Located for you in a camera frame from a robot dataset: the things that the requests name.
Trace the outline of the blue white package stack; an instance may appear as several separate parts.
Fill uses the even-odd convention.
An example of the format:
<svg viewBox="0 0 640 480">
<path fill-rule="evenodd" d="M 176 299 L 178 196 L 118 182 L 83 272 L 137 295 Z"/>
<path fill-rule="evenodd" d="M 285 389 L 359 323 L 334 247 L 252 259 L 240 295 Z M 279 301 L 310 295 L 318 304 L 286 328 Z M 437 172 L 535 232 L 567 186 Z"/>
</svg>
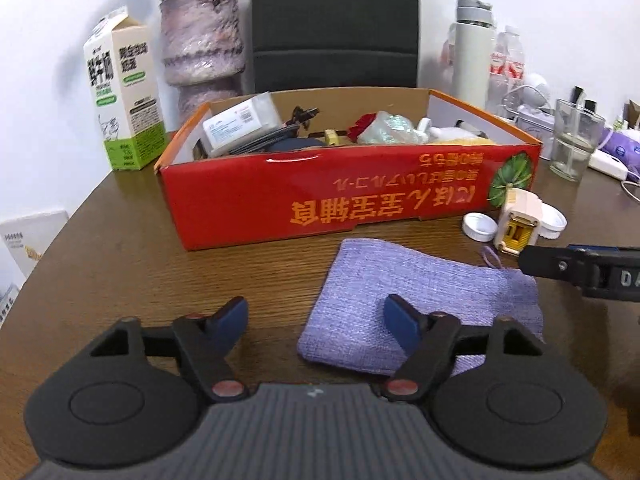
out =
<svg viewBox="0 0 640 480">
<path fill-rule="evenodd" d="M 4 295 L 0 299 L 0 326 L 6 322 L 6 318 L 9 316 L 14 304 L 15 300 L 17 300 L 17 296 L 20 293 L 20 289 L 12 284 L 6 290 Z"/>
</svg>

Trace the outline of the white round cap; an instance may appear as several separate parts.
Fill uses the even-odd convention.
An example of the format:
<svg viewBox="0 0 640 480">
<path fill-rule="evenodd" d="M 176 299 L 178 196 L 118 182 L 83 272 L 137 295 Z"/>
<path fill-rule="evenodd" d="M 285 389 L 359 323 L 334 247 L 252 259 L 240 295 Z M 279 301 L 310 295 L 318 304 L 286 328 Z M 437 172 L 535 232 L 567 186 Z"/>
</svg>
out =
<svg viewBox="0 0 640 480">
<path fill-rule="evenodd" d="M 539 211 L 538 235 L 546 240 L 557 240 L 567 226 L 567 220 L 559 209 L 542 203 Z"/>
</svg>

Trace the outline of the white and orange plush dog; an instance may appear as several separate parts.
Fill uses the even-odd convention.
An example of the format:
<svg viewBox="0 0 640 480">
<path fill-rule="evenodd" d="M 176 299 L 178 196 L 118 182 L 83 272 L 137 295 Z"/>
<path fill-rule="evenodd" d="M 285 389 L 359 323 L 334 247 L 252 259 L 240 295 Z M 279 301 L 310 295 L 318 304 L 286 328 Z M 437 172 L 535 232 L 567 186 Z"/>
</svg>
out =
<svg viewBox="0 0 640 480">
<path fill-rule="evenodd" d="M 476 127 L 458 120 L 452 127 L 434 127 L 428 117 L 423 117 L 418 125 L 420 133 L 424 133 L 429 144 L 442 145 L 495 145 L 486 133 Z"/>
</svg>

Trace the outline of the navy blue fabric pouch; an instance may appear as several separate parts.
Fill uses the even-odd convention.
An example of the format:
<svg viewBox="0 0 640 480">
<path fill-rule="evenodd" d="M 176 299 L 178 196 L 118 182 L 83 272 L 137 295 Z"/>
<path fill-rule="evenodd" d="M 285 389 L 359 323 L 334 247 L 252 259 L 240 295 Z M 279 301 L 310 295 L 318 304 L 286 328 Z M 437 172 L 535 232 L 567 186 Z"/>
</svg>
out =
<svg viewBox="0 0 640 480">
<path fill-rule="evenodd" d="M 274 142 L 265 148 L 266 153 L 284 153 L 306 150 L 306 148 L 325 148 L 323 141 L 314 138 L 287 138 Z"/>
</svg>

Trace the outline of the red cardboard box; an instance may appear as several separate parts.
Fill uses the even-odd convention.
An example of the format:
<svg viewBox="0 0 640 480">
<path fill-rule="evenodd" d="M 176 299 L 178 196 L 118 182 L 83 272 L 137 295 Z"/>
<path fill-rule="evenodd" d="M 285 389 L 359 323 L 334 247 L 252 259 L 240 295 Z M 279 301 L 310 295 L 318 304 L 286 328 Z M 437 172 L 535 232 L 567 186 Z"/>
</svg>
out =
<svg viewBox="0 0 640 480">
<path fill-rule="evenodd" d="M 437 127 L 465 122 L 485 145 L 347 145 L 196 159 L 204 122 L 231 107 L 202 105 L 155 165 L 168 209 L 189 250 L 349 231 L 366 223 L 431 219 L 497 208 L 498 177 L 530 185 L 540 142 L 444 92 L 323 88 L 277 92 L 281 114 L 315 107 L 314 132 L 344 130 L 390 112 Z"/>
</svg>

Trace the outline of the white round jar lid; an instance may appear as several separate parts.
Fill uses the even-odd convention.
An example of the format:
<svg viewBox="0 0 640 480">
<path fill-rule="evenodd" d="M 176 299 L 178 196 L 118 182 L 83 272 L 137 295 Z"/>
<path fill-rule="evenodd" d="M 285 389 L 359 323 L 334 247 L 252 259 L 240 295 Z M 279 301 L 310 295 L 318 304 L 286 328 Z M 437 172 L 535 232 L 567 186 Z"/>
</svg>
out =
<svg viewBox="0 0 640 480">
<path fill-rule="evenodd" d="M 480 243 L 491 242 L 498 231 L 498 224 L 487 214 L 469 212 L 462 219 L 462 232 L 471 240 Z"/>
</svg>

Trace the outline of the white wet wipes pack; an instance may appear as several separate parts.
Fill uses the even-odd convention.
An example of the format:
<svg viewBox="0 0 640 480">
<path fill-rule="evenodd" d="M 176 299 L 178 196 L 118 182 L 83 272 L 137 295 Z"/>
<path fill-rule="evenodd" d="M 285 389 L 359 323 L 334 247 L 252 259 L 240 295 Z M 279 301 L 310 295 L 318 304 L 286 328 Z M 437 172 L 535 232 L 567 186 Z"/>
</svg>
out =
<svg viewBox="0 0 640 480">
<path fill-rule="evenodd" d="M 203 122 L 201 142 L 209 157 L 229 154 L 283 125 L 271 94 L 253 96 Z"/>
</svg>

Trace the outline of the white tin box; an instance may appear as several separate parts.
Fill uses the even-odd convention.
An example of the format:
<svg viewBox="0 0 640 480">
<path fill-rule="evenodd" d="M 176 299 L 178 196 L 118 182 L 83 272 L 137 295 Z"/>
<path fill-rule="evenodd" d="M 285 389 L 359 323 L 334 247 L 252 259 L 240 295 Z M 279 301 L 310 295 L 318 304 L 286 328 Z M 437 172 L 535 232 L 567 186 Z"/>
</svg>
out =
<svg viewBox="0 0 640 480">
<path fill-rule="evenodd" d="M 540 157 L 549 160 L 554 139 L 554 116 L 526 104 L 516 109 L 515 125 L 542 143 Z"/>
</svg>

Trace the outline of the purple tissue pack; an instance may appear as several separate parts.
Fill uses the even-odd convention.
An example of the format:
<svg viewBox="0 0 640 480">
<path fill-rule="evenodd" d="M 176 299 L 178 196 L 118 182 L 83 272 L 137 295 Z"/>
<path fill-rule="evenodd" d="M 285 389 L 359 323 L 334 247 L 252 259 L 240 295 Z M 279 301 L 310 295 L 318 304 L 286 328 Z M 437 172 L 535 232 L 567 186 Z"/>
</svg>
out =
<svg viewBox="0 0 640 480">
<path fill-rule="evenodd" d="M 605 128 L 602 132 L 599 148 L 606 154 L 618 159 L 627 167 L 631 181 L 639 181 L 640 144 L 638 130 L 612 130 Z"/>
</svg>

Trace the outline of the beige yellow plug adapter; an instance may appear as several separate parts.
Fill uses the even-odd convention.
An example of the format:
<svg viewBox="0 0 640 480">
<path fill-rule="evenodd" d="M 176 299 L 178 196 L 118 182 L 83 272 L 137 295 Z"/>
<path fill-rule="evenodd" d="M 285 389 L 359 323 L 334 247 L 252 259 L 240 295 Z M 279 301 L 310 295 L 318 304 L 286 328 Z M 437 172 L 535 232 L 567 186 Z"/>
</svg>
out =
<svg viewBox="0 0 640 480">
<path fill-rule="evenodd" d="M 494 245 L 498 252 L 517 256 L 526 246 L 535 245 L 541 226 L 542 200 L 522 188 L 506 191 Z"/>
</svg>

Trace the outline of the clear drinking glass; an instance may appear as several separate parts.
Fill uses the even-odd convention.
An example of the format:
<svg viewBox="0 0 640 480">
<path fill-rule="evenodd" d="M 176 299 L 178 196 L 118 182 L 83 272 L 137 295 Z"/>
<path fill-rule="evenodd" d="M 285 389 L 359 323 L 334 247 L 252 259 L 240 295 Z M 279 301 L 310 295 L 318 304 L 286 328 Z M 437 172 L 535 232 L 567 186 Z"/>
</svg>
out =
<svg viewBox="0 0 640 480">
<path fill-rule="evenodd" d="M 590 108 L 557 100 L 550 170 L 567 181 L 579 183 L 604 129 L 605 119 Z"/>
</svg>

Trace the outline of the black paper bag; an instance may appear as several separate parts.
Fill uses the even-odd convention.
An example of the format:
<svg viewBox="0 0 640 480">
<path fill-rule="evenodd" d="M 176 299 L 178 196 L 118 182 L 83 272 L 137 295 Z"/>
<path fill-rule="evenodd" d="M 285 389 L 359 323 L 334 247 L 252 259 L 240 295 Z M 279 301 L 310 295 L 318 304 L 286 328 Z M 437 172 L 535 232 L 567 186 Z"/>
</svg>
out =
<svg viewBox="0 0 640 480">
<path fill-rule="evenodd" d="M 258 92 L 416 86 L 419 0 L 252 0 Z"/>
</svg>

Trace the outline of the purple knitted cloth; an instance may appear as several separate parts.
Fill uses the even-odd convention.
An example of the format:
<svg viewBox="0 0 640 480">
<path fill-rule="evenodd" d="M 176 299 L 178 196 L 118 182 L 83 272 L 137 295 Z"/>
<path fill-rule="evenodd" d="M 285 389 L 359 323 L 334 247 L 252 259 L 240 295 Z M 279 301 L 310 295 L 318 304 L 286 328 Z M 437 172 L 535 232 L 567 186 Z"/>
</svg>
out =
<svg viewBox="0 0 640 480">
<path fill-rule="evenodd" d="M 509 315 L 536 337 L 544 332 L 536 281 L 515 269 L 437 258 L 375 238 L 344 240 L 297 343 L 308 362 L 393 375 L 404 350 L 383 321 L 390 294 L 419 312 L 444 311 L 465 325 Z"/>
</svg>

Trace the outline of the dark small bottles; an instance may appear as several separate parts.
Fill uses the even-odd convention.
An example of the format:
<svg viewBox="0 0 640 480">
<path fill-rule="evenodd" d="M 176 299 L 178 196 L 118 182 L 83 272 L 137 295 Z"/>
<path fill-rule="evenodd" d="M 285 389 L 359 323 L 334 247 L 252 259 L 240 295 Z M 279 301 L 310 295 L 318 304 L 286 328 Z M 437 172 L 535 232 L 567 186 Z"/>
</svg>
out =
<svg viewBox="0 0 640 480">
<path fill-rule="evenodd" d="M 591 114 L 597 113 L 597 103 L 586 98 L 586 92 L 582 87 L 574 86 L 570 92 L 570 102 Z"/>
</svg>

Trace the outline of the clear plastic water bottle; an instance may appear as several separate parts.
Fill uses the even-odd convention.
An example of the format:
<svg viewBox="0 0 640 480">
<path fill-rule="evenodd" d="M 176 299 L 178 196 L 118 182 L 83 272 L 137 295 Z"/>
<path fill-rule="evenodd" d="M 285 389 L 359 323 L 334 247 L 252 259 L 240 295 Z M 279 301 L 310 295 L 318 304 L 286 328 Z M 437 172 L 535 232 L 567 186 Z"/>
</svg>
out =
<svg viewBox="0 0 640 480">
<path fill-rule="evenodd" d="M 511 115 L 508 107 L 514 107 L 515 88 L 522 83 L 525 70 L 525 53 L 520 32 L 506 25 L 496 38 L 491 55 L 490 77 L 486 110 L 499 117 Z"/>
</svg>

